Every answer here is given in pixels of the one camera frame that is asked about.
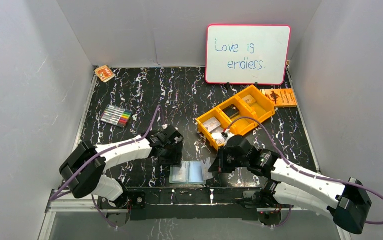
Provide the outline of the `orange divided bin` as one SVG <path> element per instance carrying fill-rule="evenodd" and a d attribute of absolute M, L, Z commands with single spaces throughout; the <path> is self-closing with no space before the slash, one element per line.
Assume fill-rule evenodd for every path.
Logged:
<path fill-rule="evenodd" d="M 196 119 L 198 132 L 218 150 L 224 145 L 224 131 L 246 135 L 276 113 L 274 102 L 263 91 L 251 85 Z"/>

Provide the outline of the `green card holder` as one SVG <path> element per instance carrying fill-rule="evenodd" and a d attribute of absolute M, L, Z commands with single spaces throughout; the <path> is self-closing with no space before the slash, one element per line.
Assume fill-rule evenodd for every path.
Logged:
<path fill-rule="evenodd" d="M 180 166 L 170 167 L 169 183 L 204 185 L 214 177 L 210 166 L 210 161 L 183 161 Z"/>

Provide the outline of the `white cards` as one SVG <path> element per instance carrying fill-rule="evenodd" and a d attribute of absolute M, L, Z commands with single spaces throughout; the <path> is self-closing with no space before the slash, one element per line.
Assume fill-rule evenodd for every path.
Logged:
<path fill-rule="evenodd" d="M 225 143 L 226 138 L 222 135 L 224 129 L 222 128 L 221 123 L 216 117 L 211 117 L 203 123 L 203 126 L 211 134 L 212 138 L 215 140 L 217 145 L 222 145 Z"/>

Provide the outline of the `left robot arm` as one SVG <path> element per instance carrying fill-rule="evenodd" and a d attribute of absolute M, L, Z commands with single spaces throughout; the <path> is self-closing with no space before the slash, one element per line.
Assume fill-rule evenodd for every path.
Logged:
<path fill-rule="evenodd" d="M 125 185 L 105 175 L 113 167 L 135 160 L 156 158 L 161 166 L 182 161 L 183 135 L 172 125 L 129 140 L 94 145 L 83 142 L 60 166 L 59 173 L 76 199 L 96 195 L 123 208 L 137 198 Z"/>

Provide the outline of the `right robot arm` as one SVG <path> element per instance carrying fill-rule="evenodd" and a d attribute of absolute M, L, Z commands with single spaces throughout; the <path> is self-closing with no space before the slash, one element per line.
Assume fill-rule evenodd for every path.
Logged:
<path fill-rule="evenodd" d="M 331 218 L 343 230 L 360 235 L 363 232 L 372 201 L 362 182 L 351 177 L 347 182 L 331 178 L 286 163 L 268 149 L 258 149 L 242 135 L 215 133 L 218 148 L 210 173 L 232 173 L 245 168 L 267 179 L 263 190 L 251 200 L 267 207 L 290 205 Z"/>

